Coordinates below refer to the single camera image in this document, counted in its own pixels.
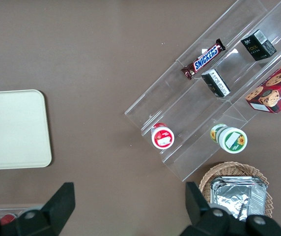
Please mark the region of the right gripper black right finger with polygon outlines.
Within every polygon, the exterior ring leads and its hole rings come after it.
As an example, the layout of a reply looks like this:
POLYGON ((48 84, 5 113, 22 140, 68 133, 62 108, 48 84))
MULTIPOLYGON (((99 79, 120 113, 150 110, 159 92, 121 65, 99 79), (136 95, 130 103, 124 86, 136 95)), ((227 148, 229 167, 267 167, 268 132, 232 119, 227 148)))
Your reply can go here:
POLYGON ((229 214, 220 208, 211 208, 195 182, 187 182, 185 204, 191 225, 182 236, 225 236, 230 226, 229 214))

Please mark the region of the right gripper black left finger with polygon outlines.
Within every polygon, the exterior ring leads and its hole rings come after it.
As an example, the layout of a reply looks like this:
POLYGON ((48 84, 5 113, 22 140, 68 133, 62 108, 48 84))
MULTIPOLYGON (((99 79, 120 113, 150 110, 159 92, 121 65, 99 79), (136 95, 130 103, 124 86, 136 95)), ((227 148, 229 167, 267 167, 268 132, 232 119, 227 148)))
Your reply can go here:
POLYGON ((28 210, 16 220, 17 234, 19 236, 57 236, 74 209, 74 184, 66 182, 41 209, 28 210))

